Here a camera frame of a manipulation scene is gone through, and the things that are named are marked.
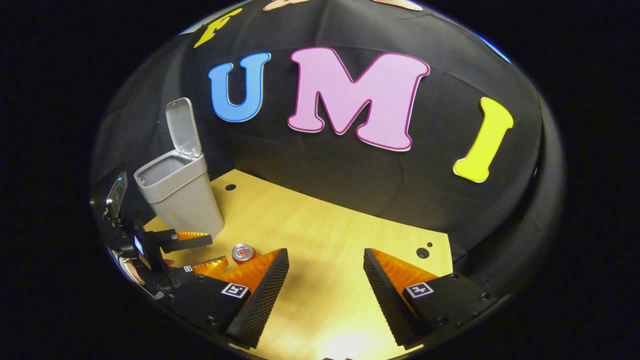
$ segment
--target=wooden table surface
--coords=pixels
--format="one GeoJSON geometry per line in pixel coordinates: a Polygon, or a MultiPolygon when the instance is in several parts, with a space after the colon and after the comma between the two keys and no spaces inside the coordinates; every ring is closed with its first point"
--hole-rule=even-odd
{"type": "MultiPolygon", "coordinates": [[[[266,359],[376,360],[408,352],[396,345],[369,286],[362,269],[364,249],[378,249],[443,276],[453,271],[446,234],[336,206],[238,170],[211,186],[224,230],[203,250],[164,258],[186,266],[226,255],[233,268],[231,249],[237,243],[247,243],[259,254],[288,249],[289,273],[258,347],[249,353],[266,359]],[[236,188],[226,190],[229,184],[236,188]],[[429,250],[428,258],[416,255],[420,247],[429,250]]],[[[145,229],[166,226],[156,217],[145,229]]]]}

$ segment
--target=letter m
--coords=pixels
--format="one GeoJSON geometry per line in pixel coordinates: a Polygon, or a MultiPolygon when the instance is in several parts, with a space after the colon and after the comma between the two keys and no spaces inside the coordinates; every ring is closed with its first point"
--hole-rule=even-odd
{"type": "Polygon", "coordinates": [[[367,119],[356,129],[357,137],[388,150],[411,148],[413,98],[420,78],[429,74],[424,61],[384,53],[353,81],[338,54],[328,47],[295,51],[291,60],[300,68],[296,113],[288,121],[292,129],[317,133],[324,128],[316,111],[321,99],[333,130],[342,135],[370,103],[367,119]]]}

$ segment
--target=trash can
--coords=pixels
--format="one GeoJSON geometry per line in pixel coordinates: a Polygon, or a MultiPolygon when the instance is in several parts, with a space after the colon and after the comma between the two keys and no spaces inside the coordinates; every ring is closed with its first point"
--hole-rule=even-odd
{"type": "Polygon", "coordinates": [[[166,121],[175,150],[135,172],[138,188],[170,229],[215,238],[224,221],[209,183],[191,101],[183,97],[168,103],[166,121]]]}

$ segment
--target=red soda can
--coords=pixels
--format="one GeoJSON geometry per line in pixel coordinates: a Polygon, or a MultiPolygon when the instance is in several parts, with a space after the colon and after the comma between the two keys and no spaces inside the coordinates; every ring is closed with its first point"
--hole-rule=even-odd
{"type": "Polygon", "coordinates": [[[258,257],[258,253],[247,244],[238,244],[231,250],[231,256],[238,265],[258,257]]]}

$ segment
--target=blue letter u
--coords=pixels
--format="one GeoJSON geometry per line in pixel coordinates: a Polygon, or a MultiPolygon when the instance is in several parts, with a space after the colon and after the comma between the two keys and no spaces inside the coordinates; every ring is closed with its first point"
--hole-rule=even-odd
{"type": "Polygon", "coordinates": [[[227,76],[234,68],[233,64],[224,63],[209,71],[211,102],[213,110],[221,119],[242,122],[258,114],[262,106],[262,69],[269,59],[271,54],[257,53],[240,61],[240,66],[246,71],[246,97],[240,105],[233,105],[229,101],[227,76]]]}

